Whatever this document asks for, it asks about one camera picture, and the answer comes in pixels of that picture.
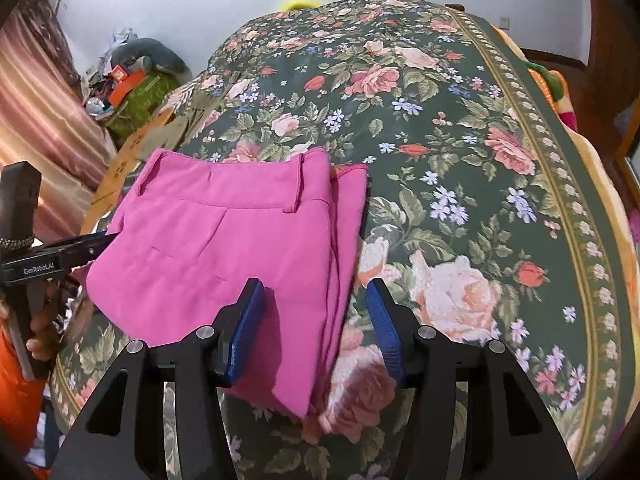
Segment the person left hand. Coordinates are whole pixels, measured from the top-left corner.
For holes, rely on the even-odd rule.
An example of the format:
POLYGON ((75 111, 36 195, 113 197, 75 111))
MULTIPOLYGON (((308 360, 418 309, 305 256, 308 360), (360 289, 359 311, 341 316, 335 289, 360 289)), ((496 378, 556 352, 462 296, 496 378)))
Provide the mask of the person left hand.
POLYGON ((56 326, 56 319, 62 309, 61 304, 58 288, 48 285, 42 309, 32 315, 30 329, 34 334, 26 342, 26 349, 36 361, 49 362, 58 354, 61 335, 56 326))

